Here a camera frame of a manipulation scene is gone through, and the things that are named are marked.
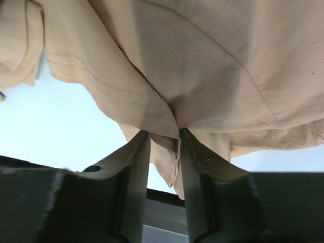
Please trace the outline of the beige t shirt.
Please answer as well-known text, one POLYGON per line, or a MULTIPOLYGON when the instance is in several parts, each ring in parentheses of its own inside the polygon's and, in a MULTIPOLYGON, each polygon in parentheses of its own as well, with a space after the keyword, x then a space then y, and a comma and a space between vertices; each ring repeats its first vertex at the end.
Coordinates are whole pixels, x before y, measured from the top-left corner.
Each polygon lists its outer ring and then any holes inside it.
POLYGON ((323 1, 1 1, 1 89, 83 85, 184 198, 180 133, 225 160, 323 144, 323 1))

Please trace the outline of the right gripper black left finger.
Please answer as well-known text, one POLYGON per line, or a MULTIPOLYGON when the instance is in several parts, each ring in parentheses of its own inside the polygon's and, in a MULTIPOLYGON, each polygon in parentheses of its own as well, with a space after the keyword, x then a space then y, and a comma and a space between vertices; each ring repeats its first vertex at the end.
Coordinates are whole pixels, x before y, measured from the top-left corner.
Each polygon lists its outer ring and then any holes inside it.
POLYGON ((140 130, 126 145, 85 168, 82 175, 112 187, 110 242, 141 242, 151 138, 140 130))

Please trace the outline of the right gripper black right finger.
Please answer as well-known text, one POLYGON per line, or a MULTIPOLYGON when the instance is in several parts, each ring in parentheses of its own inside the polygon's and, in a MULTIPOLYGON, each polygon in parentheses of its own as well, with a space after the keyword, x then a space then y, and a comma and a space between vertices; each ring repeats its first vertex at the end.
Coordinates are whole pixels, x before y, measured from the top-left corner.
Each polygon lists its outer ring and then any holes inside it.
POLYGON ((181 132, 180 162, 190 242, 240 242, 250 237, 248 174, 181 132))

